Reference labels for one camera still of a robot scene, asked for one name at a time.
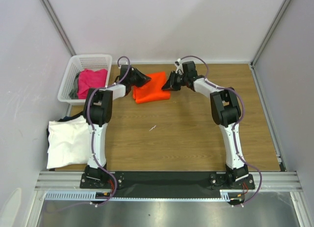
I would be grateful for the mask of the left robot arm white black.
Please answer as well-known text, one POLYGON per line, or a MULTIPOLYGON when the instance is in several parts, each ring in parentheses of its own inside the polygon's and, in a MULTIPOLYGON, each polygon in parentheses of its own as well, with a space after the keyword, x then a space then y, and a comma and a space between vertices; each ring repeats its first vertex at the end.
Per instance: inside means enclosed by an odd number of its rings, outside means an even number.
POLYGON ((152 80, 131 65, 122 65, 120 75, 113 84, 105 87, 90 88, 83 109, 90 131, 91 158, 84 170, 84 180, 98 188, 106 186, 110 179, 106 169, 105 135, 112 117, 113 101, 122 98, 131 88, 142 87, 152 80))

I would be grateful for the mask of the orange t shirt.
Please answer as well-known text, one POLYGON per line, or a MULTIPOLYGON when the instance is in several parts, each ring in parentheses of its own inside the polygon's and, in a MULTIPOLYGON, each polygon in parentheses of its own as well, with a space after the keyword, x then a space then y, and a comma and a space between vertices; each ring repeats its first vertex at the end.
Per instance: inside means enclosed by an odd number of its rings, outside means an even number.
POLYGON ((142 87, 133 87, 132 97, 137 104, 169 100, 170 91, 163 91, 162 87, 167 81, 165 72, 147 74, 151 80, 142 87))

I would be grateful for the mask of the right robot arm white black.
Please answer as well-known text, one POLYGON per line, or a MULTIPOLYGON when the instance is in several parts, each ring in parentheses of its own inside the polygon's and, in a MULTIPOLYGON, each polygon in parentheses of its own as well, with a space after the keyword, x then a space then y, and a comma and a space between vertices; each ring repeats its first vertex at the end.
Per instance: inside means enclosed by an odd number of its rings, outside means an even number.
POLYGON ((244 159, 239 136, 242 111, 233 88, 225 88, 209 81, 196 71, 194 61, 175 62, 176 70, 161 88, 163 91, 179 91, 186 86, 210 99, 213 121, 219 126, 226 150, 226 174, 223 184, 236 189, 248 177, 248 165, 244 159))

